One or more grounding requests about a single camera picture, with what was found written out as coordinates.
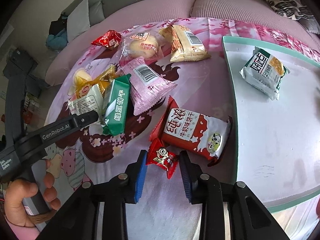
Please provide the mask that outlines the person's left hand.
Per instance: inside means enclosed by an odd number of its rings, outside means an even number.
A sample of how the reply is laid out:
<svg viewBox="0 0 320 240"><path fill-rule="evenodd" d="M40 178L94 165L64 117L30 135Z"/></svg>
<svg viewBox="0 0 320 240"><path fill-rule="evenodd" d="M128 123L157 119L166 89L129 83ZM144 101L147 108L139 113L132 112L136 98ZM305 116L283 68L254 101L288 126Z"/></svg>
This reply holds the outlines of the person's left hand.
<svg viewBox="0 0 320 240"><path fill-rule="evenodd" d="M51 173L46 172L43 181L47 187L43 194L44 200L53 210L57 211L61 207L61 202L57 198L57 191L54 187L55 178ZM4 199L4 211L11 224L27 228L35 227L29 219L22 201L24 198L33 197L37 192L38 187L35 183L23 179L16 179L9 183Z"/></svg>

